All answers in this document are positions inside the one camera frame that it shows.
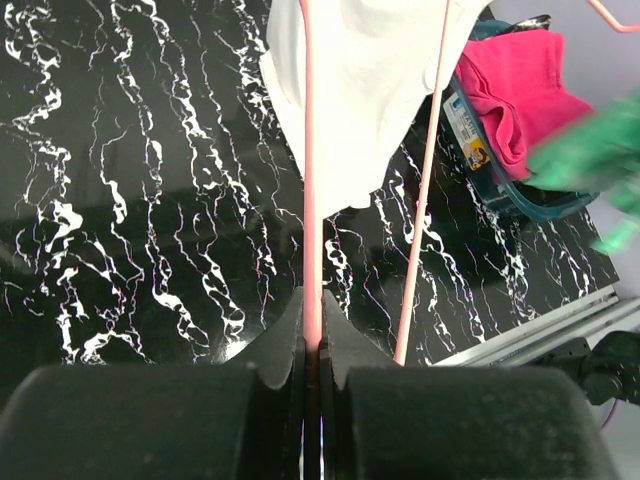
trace label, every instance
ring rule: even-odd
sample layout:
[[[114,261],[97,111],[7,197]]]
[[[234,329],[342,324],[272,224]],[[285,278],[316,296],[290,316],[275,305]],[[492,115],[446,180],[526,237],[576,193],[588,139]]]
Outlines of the label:
[[[473,126],[471,116],[464,108],[457,93],[454,93],[442,104],[444,114],[449,120],[453,134],[460,145],[460,149],[471,170],[477,170],[489,162],[489,149],[480,140],[478,132]]]

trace purple cable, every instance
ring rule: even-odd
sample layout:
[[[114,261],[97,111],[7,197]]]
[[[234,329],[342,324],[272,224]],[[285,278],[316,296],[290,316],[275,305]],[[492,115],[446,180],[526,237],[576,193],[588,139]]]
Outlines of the purple cable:
[[[620,400],[618,400],[617,398],[613,400],[613,407],[611,407],[609,415],[607,415],[607,418],[604,419],[604,422],[600,427],[601,432],[604,432],[607,428],[609,428],[615,420],[616,415],[618,414],[618,410],[620,409],[620,403]]]

